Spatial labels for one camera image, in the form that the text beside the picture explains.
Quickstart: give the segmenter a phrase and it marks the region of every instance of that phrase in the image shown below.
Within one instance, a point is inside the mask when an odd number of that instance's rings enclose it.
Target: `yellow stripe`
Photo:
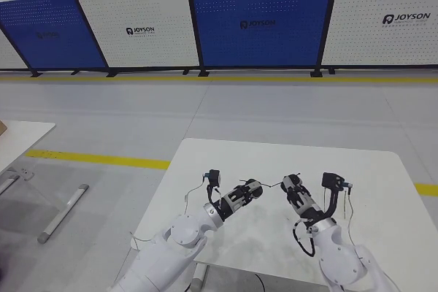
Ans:
[[[81,161],[92,164],[110,164],[120,166],[143,167],[147,169],[168,169],[170,161],[143,159],[143,158],[129,158],[117,157],[108,155],[94,155],[70,152],[58,152],[47,150],[30,150],[26,153],[28,157],[59,159],[67,161]]]
[[[123,82],[123,81],[232,81],[232,82],[374,82],[374,83],[438,83],[438,78],[410,77],[187,77],[187,76],[132,76],[132,77],[0,77],[0,81],[28,82]]]
[[[80,161],[92,164],[110,164],[119,166],[142,167],[147,169],[168,169],[170,161],[144,159],[144,158],[129,158],[117,157],[108,155],[94,155],[82,153],[70,153],[48,150],[30,150],[26,153],[28,157],[58,159],[66,161]],[[438,196],[438,185],[425,185],[416,183],[415,187],[420,195]]]
[[[438,196],[438,185],[424,185],[423,183],[416,183],[415,187],[420,195]]]

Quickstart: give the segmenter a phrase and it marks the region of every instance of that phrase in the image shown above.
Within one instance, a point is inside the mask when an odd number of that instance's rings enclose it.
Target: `white table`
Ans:
[[[0,136],[0,175],[7,171],[9,167],[14,166],[17,174],[30,183],[29,180],[34,178],[34,173],[29,172],[16,160],[52,131],[55,128],[55,124],[16,120],[4,120],[3,123],[8,129]],[[0,195],[19,178],[17,174],[12,175],[0,185]],[[58,224],[87,189],[87,185],[81,185],[68,202],[62,202],[56,196],[52,196],[52,194],[42,193],[60,212],[39,236],[39,242],[45,243],[48,240]]]
[[[149,239],[175,215],[183,214],[184,195],[201,183],[201,174],[209,169],[220,170],[222,193],[242,184],[239,180],[255,178],[270,185],[301,172],[304,185],[321,205],[323,172],[341,175],[354,184],[355,243],[366,245],[403,291],[438,292],[438,233],[396,154],[185,139],[135,235]],[[207,202],[205,185],[190,194],[188,212]],[[340,196],[334,217],[348,243],[343,203]],[[210,240],[196,261],[324,285],[318,260],[306,256],[293,239],[297,219],[279,187],[264,188],[263,196],[232,215],[218,232],[209,231]],[[370,287],[371,281],[361,281],[348,288]]]

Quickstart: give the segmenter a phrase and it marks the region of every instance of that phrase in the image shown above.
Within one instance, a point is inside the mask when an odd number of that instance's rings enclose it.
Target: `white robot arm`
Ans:
[[[363,245],[345,244],[341,237],[341,227],[331,217],[337,207],[339,192],[349,188],[350,195],[352,185],[332,173],[323,174],[321,185],[331,190],[329,207],[325,212],[313,201],[310,192],[302,185],[297,174],[284,177],[281,188],[287,193],[287,200],[307,227],[307,232],[311,236],[312,251],[306,251],[301,245],[295,234],[295,228],[293,235],[307,255],[313,257],[315,246],[319,248],[320,270],[329,290],[343,292],[344,286],[359,281],[368,273],[374,284],[369,291],[394,292],[388,278],[369,250]]]
[[[204,233],[208,230],[217,231],[225,219],[263,193],[260,182],[248,180],[213,203],[211,195],[213,189],[219,187],[219,171],[210,170],[207,177],[210,182],[207,186],[210,202],[195,215],[175,218],[157,233],[149,245],[138,252],[126,274],[112,287],[112,292],[165,291],[206,245]]]

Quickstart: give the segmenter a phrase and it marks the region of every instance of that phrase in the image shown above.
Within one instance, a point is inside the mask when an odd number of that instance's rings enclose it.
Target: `wire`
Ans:
[[[138,247],[137,241],[140,241],[140,242],[150,242],[151,241],[151,239],[140,239],[140,238],[134,236],[133,232],[131,232],[131,231],[129,231],[129,232],[130,232],[131,238],[134,240],[134,244],[137,246],[138,251],[139,251],[139,247]]]
[[[260,276],[258,276],[258,274],[255,274],[255,276],[258,278],[258,280],[260,280],[261,286],[263,286],[263,292],[266,292],[266,288],[264,287],[263,280],[260,278]]]
[[[268,187],[268,188],[273,188],[273,187],[275,187],[276,185],[280,185],[280,183],[281,182],[278,182],[278,183],[275,183],[274,185],[266,185],[266,184],[264,184],[264,183],[262,183],[262,182],[259,182],[261,185],[264,185],[265,187]]]
[[[186,203],[186,205],[185,205],[185,211],[184,211],[184,213],[183,213],[184,215],[187,213],[187,209],[188,209],[188,195],[189,195],[192,191],[195,191],[195,190],[199,189],[200,187],[202,187],[203,184],[204,184],[204,175],[203,175],[203,181],[201,182],[201,185],[197,186],[197,187],[194,188],[194,189],[189,190],[189,191],[187,192],[187,194],[185,195],[185,203]]]
[[[280,185],[280,182],[275,183],[274,185],[265,185],[265,184],[263,184],[263,183],[261,183],[261,185],[264,185],[265,187],[268,187],[268,188],[273,188],[273,187],[275,187],[276,185]]]
[[[350,205],[350,218],[349,218],[349,225],[347,226],[347,232],[349,233],[350,242],[352,242],[352,245],[355,247],[356,245],[353,243],[352,235],[350,235],[350,224],[352,223],[352,217],[353,217],[353,206],[352,206],[352,201],[350,200],[350,191],[351,190],[352,190],[352,188],[349,188],[348,197],[349,197],[349,205]]]
[[[347,226],[347,232],[349,233],[349,239],[350,242],[352,242],[353,247],[356,247],[356,245],[353,243],[352,240],[352,235],[350,235],[350,224],[352,223],[352,217],[353,217],[353,206],[352,206],[352,201],[350,200],[350,191],[352,190],[352,188],[349,188],[349,191],[347,193],[348,197],[349,197],[349,205],[350,205],[350,218],[349,218],[349,225]],[[393,285],[396,287],[397,291],[402,292],[401,289],[399,288],[399,286],[396,284],[396,282],[393,281],[393,279],[391,279],[391,277],[389,277],[388,274],[386,274],[385,271],[383,271],[383,274],[393,283]]]
[[[299,247],[301,248],[301,250],[303,250],[304,253],[307,254],[307,256],[309,256],[309,257],[312,258],[312,257],[315,256],[315,242],[313,242],[313,238],[310,237],[310,243],[311,243],[311,245],[312,245],[312,252],[310,253],[310,252],[308,252],[308,251],[305,249],[305,247],[303,246],[303,244],[300,243],[299,238],[297,237],[297,234],[295,233],[295,232],[296,232],[296,229],[297,229],[297,226],[298,226],[299,223],[301,223],[302,221],[303,221],[302,219],[301,219],[301,220],[298,220],[298,221],[295,223],[295,225],[293,226],[293,229],[292,229],[293,238],[297,241],[297,243],[299,244]]]

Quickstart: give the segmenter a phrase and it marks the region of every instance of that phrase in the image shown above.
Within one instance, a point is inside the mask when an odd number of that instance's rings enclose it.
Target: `gray floor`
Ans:
[[[414,182],[438,184],[438,84],[0,82],[0,118],[56,123],[39,149],[161,160],[172,159],[185,137],[389,150]],[[62,199],[81,183],[91,189],[45,245],[36,237],[56,210],[22,180],[0,197],[0,291],[105,291],[134,257],[128,232],[164,172],[23,162],[45,181],[39,189]],[[422,199],[438,229],[438,197]],[[170,291],[183,291],[192,272]],[[267,291],[327,291],[262,278]],[[204,289],[259,291],[261,284],[253,274],[211,268]]]

